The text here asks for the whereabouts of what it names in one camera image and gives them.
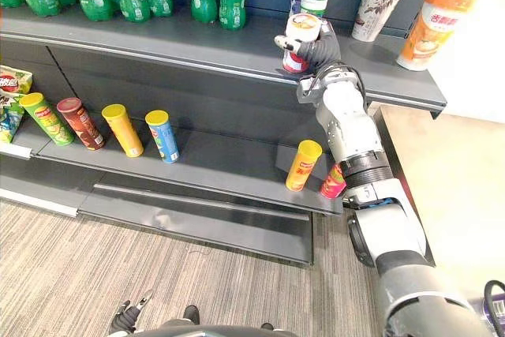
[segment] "bottom shelf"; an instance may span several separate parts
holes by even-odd
[[[100,184],[117,185],[123,181],[121,175],[106,174]],[[161,190],[158,184],[144,179],[128,178],[128,183],[143,190]],[[312,263],[312,217],[308,212],[299,213],[306,219],[257,215],[99,188],[93,189],[80,209],[89,215],[172,235]]]
[[[312,263],[311,212],[45,159],[3,156],[0,164],[0,197],[6,199]]]

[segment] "black cable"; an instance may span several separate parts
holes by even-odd
[[[489,318],[491,318],[492,326],[495,327],[496,334],[498,337],[504,337],[502,326],[499,324],[498,316],[495,312],[495,307],[492,304],[491,291],[494,286],[500,287],[503,292],[505,292],[505,284],[501,283],[499,280],[490,280],[484,287],[484,301],[488,306]]]

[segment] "orange chip can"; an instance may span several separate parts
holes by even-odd
[[[102,116],[107,120],[109,127],[128,157],[138,157],[144,152],[144,147],[129,120],[125,106],[111,104],[103,108]]]
[[[475,0],[425,0],[396,62],[408,70],[428,68],[433,55],[451,37]]]
[[[303,140],[298,145],[297,154],[287,175],[286,187],[291,191],[302,191],[322,153],[321,145],[312,140]]]

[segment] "shelf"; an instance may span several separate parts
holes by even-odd
[[[122,176],[106,174],[100,184],[116,185],[124,180]],[[130,185],[159,190],[153,181],[138,178]],[[310,219],[268,217],[126,193],[114,193],[111,197],[109,191],[101,189],[92,191],[81,205],[80,213],[303,264],[312,263]]]
[[[205,25],[183,9],[173,17],[134,24],[86,19],[79,7],[55,17],[37,17],[28,7],[3,10],[0,36],[46,45],[99,51],[224,75],[295,85],[297,76],[281,69],[282,54],[273,38],[285,21],[251,16],[241,31]],[[368,101],[394,103],[438,114],[446,100],[428,71],[412,72],[395,63],[404,39],[380,35],[374,43],[339,33],[342,59],[361,72]]]
[[[41,159],[2,157],[0,197],[75,217],[103,172]]]
[[[57,146],[47,138],[36,157],[304,211],[343,213],[340,199],[328,200],[319,194],[333,163],[329,155],[321,156],[305,188],[294,193],[284,184],[296,154],[294,148],[174,128],[181,158],[176,163],[163,163],[147,125],[134,120],[145,150],[141,157],[128,158],[101,116],[93,113],[92,118],[107,140],[105,147],[93,152],[77,138],[67,146]],[[16,139],[35,145],[32,138],[40,136],[34,127],[39,128],[25,118]]]

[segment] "pink chip can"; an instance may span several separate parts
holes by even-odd
[[[320,193],[328,199],[335,199],[346,188],[346,181],[342,176],[340,166],[336,163],[330,170],[323,185],[321,186]]]

